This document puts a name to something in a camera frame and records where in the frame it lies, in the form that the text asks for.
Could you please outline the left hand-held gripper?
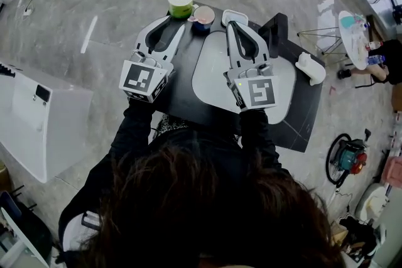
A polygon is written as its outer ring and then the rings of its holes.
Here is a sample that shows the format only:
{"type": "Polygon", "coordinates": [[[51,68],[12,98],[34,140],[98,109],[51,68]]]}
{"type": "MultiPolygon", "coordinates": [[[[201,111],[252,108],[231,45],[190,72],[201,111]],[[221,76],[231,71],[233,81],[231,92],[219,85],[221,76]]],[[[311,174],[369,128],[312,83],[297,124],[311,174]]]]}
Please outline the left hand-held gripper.
{"type": "Polygon", "coordinates": [[[143,28],[129,60],[125,60],[119,88],[130,99],[153,103],[173,72],[172,59],[185,32],[185,25],[170,25],[164,16],[143,28]]]}

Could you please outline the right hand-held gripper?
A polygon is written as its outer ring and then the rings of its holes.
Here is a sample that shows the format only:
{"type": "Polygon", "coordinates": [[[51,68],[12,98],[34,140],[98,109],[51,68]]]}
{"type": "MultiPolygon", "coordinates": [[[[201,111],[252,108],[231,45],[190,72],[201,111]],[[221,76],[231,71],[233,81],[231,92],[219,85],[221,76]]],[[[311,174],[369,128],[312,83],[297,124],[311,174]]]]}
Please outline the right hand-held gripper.
{"type": "Polygon", "coordinates": [[[266,41],[249,26],[235,21],[228,23],[226,38],[231,69],[223,76],[240,110],[276,106],[278,77],[273,75],[272,64],[266,62],[269,57],[266,41]],[[242,61],[256,64],[241,67],[242,61]]]}

